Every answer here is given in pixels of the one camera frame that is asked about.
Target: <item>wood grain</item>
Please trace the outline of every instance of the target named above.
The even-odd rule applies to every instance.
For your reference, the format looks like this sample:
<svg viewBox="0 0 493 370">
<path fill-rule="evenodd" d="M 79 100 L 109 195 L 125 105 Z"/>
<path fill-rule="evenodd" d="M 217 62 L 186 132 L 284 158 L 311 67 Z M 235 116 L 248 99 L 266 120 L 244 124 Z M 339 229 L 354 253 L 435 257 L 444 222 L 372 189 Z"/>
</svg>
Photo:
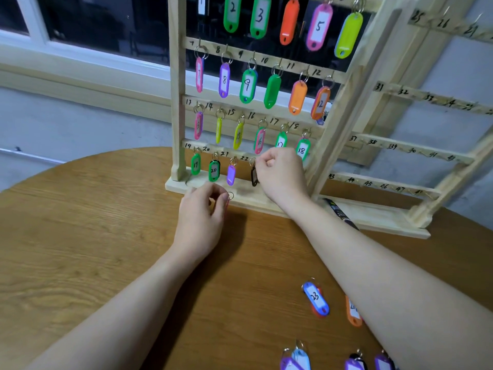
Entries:
<svg viewBox="0 0 493 370">
<path fill-rule="evenodd" d="M 171 165 L 170 148 L 126 149 L 0 193 L 1 369 L 27 365 L 166 251 L 182 197 L 165 191 Z M 249 173 L 240 162 L 238 178 Z M 418 202 L 337 181 L 323 193 L 406 209 Z M 428 240 L 365 233 L 493 310 L 493 232 L 446 209 L 429 230 Z M 330 304 L 324 319 L 301 292 L 310 277 Z M 341 369 L 361 348 L 374 369 L 381 349 L 365 324 L 349 323 L 344 293 L 291 220 L 230 207 L 217 249 L 183 285 L 143 368 L 272 369 L 296 338 L 313 368 Z"/>
</svg>

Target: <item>person's right hand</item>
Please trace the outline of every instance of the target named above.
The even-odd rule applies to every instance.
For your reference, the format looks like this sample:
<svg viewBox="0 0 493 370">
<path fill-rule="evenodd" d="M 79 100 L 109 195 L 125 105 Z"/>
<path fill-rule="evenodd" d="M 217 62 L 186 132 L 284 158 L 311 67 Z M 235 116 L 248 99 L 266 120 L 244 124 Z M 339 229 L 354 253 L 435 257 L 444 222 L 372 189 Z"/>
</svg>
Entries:
<svg viewBox="0 0 493 370">
<path fill-rule="evenodd" d="M 303 162 L 293 148 L 270 148 L 255 160 L 257 177 L 268 198 L 288 215 L 309 199 Z"/>
</svg>

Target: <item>key tag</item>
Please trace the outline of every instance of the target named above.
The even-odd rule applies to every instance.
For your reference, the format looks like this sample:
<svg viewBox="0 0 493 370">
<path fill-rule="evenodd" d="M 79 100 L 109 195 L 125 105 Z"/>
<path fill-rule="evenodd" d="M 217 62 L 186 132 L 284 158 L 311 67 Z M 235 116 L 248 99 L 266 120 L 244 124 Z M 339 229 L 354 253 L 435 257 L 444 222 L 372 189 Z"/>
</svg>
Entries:
<svg viewBox="0 0 493 370">
<path fill-rule="evenodd" d="M 250 158 L 250 166 L 251 166 L 251 185 L 256 186 L 258 184 L 258 178 L 257 178 L 257 169 L 255 168 L 255 158 Z"/>
<path fill-rule="evenodd" d="M 232 186 L 235 182 L 235 175 L 236 175 L 236 164 L 238 163 L 238 159 L 236 156 L 234 156 L 229 163 L 228 167 L 228 175 L 226 176 L 226 182 Z"/>
<path fill-rule="evenodd" d="M 280 26 L 280 43 L 288 45 L 293 41 L 294 30 L 298 22 L 298 14 L 300 12 L 300 3 L 298 0 L 289 0 L 284 9 L 284 16 Z"/>
<path fill-rule="evenodd" d="M 289 348 L 285 348 L 282 351 L 280 358 L 280 370 L 304 370 L 299 363 L 293 359 L 290 352 L 291 349 Z"/>
<path fill-rule="evenodd" d="M 267 32 L 272 0 L 254 0 L 250 21 L 250 34 L 254 39 L 261 39 Z"/>
<path fill-rule="evenodd" d="M 346 296 L 346 314 L 349 322 L 356 327 L 360 327 L 363 324 L 363 320 L 359 315 L 358 309 L 353 305 L 349 297 Z"/>
<path fill-rule="evenodd" d="M 248 69 L 243 73 L 242 85 L 240 87 L 240 101 L 244 104 L 248 104 L 253 100 L 255 96 L 255 90 L 257 88 L 257 61 L 255 60 L 255 52 L 253 57 L 248 61 Z M 253 68 L 250 67 L 250 63 L 253 61 Z"/>
<path fill-rule="evenodd" d="M 258 122 L 258 130 L 257 130 L 257 136 L 255 136 L 255 147 L 254 151 L 255 154 L 260 154 L 262 152 L 262 148 L 264 147 L 264 140 L 265 140 L 265 131 L 267 130 L 267 120 L 261 119 L 260 122 Z"/>
<path fill-rule="evenodd" d="M 334 48 L 334 54 L 338 58 L 348 57 L 354 48 L 354 43 L 358 38 L 359 31 L 363 24 L 364 0 L 354 0 L 353 10 L 351 14 L 346 17 L 344 24 L 342 25 L 339 38 L 337 39 L 336 47 Z"/>
<path fill-rule="evenodd" d="M 204 56 L 200 57 L 198 53 L 198 49 L 201 48 L 204 50 Z M 209 51 L 204 45 L 199 45 L 195 47 L 194 55 L 196 58 L 195 61 L 195 87 L 197 88 L 197 92 L 201 93 L 204 87 L 204 61 L 209 57 Z"/>
<path fill-rule="evenodd" d="M 305 346 L 300 340 L 296 341 L 294 351 L 291 354 L 291 358 L 294 361 L 298 362 L 299 366 L 301 366 L 303 370 L 311 370 L 310 359 L 308 358 L 308 354 L 305 351 Z"/>
<path fill-rule="evenodd" d="M 224 54 L 229 56 L 229 61 L 224 62 Z M 221 54 L 221 68 L 219 69 L 219 96 L 223 99 L 228 97 L 229 93 L 229 78 L 231 76 L 231 69 L 229 65 L 233 62 L 233 56 L 228 52 L 228 46 L 226 45 L 226 51 Z"/>
<path fill-rule="evenodd" d="M 324 81 L 329 79 L 331 81 L 330 86 L 324 85 Z M 313 106 L 311 107 L 311 118 L 318 120 L 324 116 L 325 107 L 330 99 L 330 90 L 334 88 L 335 82 L 332 78 L 332 75 L 327 75 L 324 79 L 322 79 L 322 88 L 320 88 L 315 96 L 315 101 L 313 102 Z"/>
<path fill-rule="evenodd" d="M 204 128 L 204 106 L 201 104 L 201 103 L 197 103 L 197 105 L 195 105 L 193 107 L 193 111 L 194 113 L 197 113 L 197 115 L 195 116 L 195 130 L 194 130 L 194 137 L 195 137 L 195 140 L 198 140 L 200 138 L 200 136 L 202 135 L 202 130 Z"/>
<path fill-rule="evenodd" d="M 309 51 L 317 51 L 324 45 L 325 36 L 329 30 L 330 20 L 334 14 L 331 5 L 333 1 L 334 0 L 323 0 L 323 3 L 318 5 L 313 12 L 306 41 L 307 49 Z"/>
<path fill-rule="evenodd" d="M 276 74 L 276 67 L 279 68 L 279 74 Z M 280 90 L 280 77 L 283 72 L 284 70 L 280 65 L 280 62 L 276 63 L 272 68 L 272 75 L 267 81 L 267 88 L 265 89 L 264 96 L 264 105 L 267 109 L 270 109 L 276 104 L 277 96 Z"/>
<path fill-rule="evenodd" d="M 350 354 L 349 358 L 356 361 L 359 364 L 359 366 L 362 368 L 362 370 L 368 370 L 366 362 L 363 361 L 363 353 L 361 353 L 360 349 L 357 349 L 356 353 Z"/>
<path fill-rule="evenodd" d="M 287 144 L 287 133 L 289 131 L 289 124 L 284 123 L 280 126 L 280 132 L 276 139 L 276 147 L 282 148 Z"/>
<path fill-rule="evenodd" d="M 303 107 L 303 102 L 305 101 L 305 97 L 307 95 L 308 87 L 308 69 L 306 69 L 306 78 L 301 80 L 303 77 L 304 71 L 300 74 L 300 80 L 294 83 L 293 89 L 291 91 L 291 97 L 289 98 L 289 112 L 294 115 L 298 115 L 301 112 L 301 108 Z"/>
<path fill-rule="evenodd" d="M 238 29 L 241 5 L 242 0 L 225 0 L 224 2 L 224 17 L 222 23 L 229 33 L 233 33 Z"/>
<path fill-rule="evenodd" d="M 312 282 L 306 282 L 303 286 L 301 286 L 303 292 L 308 297 L 311 302 L 311 305 L 315 308 L 315 311 L 321 316 L 326 316 L 330 312 L 329 305 L 322 297 L 320 291 Z"/>
<path fill-rule="evenodd" d="M 226 112 L 224 111 L 224 109 L 222 107 L 220 107 L 218 110 L 216 110 L 216 117 L 217 117 L 216 144 L 219 144 L 219 142 L 221 141 L 222 119 L 225 116 L 226 116 Z"/>
<path fill-rule="evenodd" d="M 394 361 L 382 349 L 382 354 L 375 356 L 375 368 L 377 370 L 395 370 Z"/>
<path fill-rule="evenodd" d="M 190 161 L 190 167 L 192 169 L 192 175 L 198 175 L 200 173 L 200 148 L 193 147 L 194 155 Z"/>
<path fill-rule="evenodd" d="M 308 156 L 308 152 L 310 151 L 311 142 L 309 137 L 311 136 L 311 131 L 308 129 L 304 129 L 301 134 L 301 139 L 296 147 L 296 154 L 301 157 L 303 161 Z"/>
<path fill-rule="evenodd" d="M 233 149 L 238 149 L 243 140 L 243 126 L 245 124 L 245 115 L 238 117 L 238 125 L 235 130 L 235 140 L 233 141 Z"/>
<path fill-rule="evenodd" d="M 218 160 L 219 153 L 213 153 L 213 160 L 209 163 L 209 181 L 216 181 L 221 174 L 221 163 Z"/>
</svg>

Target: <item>orange key tag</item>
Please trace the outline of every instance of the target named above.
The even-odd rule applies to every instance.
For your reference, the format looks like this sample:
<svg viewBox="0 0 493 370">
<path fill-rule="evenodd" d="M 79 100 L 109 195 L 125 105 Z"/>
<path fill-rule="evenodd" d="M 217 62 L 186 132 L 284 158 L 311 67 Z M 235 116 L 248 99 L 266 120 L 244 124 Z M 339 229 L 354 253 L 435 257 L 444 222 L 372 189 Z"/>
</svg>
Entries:
<svg viewBox="0 0 493 370">
<path fill-rule="evenodd" d="M 361 316 L 358 313 L 358 309 L 356 309 L 349 300 L 349 297 L 346 296 L 346 313 L 348 314 L 348 320 L 349 322 L 356 327 L 360 327 L 363 324 L 363 320 L 361 319 Z"/>
<path fill-rule="evenodd" d="M 298 21 L 298 13 L 300 12 L 300 3 L 298 0 L 289 0 L 284 9 L 284 17 L 280 26 L 280 43 L 288 45 L 293 41 L 296 22 Z"/>
<path fill-rule="evenodd" d="M 326 79 L 330 79 L 332 81 L 330 86 L 326 86 L 324 81 Z M 315 96 L 315 101 L 313 106 L 311 107 L 311 118 L 316 121 L 324 116 L 325 106 L 329 102 L 330 99 L 330 90 L 334 87 L 334 79 L 332 79 L 332 75 L 327 75 L 324 79 L 322 79 L 322 88 L 320 88 Z"/>
<path fill-rule="evenodd" d="M 308 82 L 308 70 L 307 77 L 305 80 L 301 80 L 303 73 L 300 74 L 300 80 L 298 80 L 293 85 L 293 89 L 291 91 L 291 97 L 289 98 L 289 112 L 294 115 L 298 115 L 301 112 L 301 108 L 303 107 L 303 103 L 305 102 L 305 97 L 308 92 L 308 87 L 306 82 Z"/>
</svg>

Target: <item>green key tag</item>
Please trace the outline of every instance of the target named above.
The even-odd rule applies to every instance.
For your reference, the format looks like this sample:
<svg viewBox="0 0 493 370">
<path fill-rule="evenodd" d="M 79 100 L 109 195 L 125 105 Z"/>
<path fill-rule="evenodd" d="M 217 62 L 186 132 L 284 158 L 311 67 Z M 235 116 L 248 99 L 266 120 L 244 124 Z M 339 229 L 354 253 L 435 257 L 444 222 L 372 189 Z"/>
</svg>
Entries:
<svg viewBox="0 0 493 370">
<path fill-rule="evenodd" d="M 242 0 L 225 0 L 224 2 L 224 18 L 222 23 L 226 31 L 230 33 L 238 29 L 241 4 Z"/>
<path fill-rule="evenodd" d="M 255 39 L 261 39 L 267 32 L 272 0 L 254 0 L 250 21 L 250 34 Z"/>
<path fill-rule="evenodd" d="M 301 157 L 303 161 L 308 156 L 308 152 L 311 147 L 311 142 L 309 139 L 301 138 L 298 146 L 296 147 L 296 154 Z"/>
<path fill-rule="evenodd" d="M 267 89 L 265 90 L 264 96 L 264 105 L 267 109 L 270 109 L 276 104 L 279 90 L 280 76 L 278 74 L 272 74 L 267 82 Z"/>
<path fill-rule="evenodd" d="M 257 78 L 258 75 L 254 68 L 248 68 L 243 73 L 242 86 L 240 87 L 240 101 L 244 104 L 249 104 L 253 100 L 255 89 L 257 88 Z"/>
<path fill-rule="evenodd" d="M 287 134 L 284 131 L 279 132 L 278 138 L 276 139 L 276 146 L 281 148 L 287 144 Z"/>
<path fill-rule="evenodd" d="M 361 13 L 355 12 L 348 15 L 342 25 L 342 29 L 334 49 L 334 54 L 336 57 L 346 58 L 351 54 L 362 24 L 363 15 Z"/>
<path fill-rule="evenodd" d="M 219 179 L 221 172 L 221 163 L 217 160 L 212 160 L 209 163 L 209 181 L 216 181 Z"/>
<path fill-rule="evenodd" d="M 200 154 L 195 153 L 191 161 L 192 175 L 197 175 L 200 173 Z"/>
</svg>

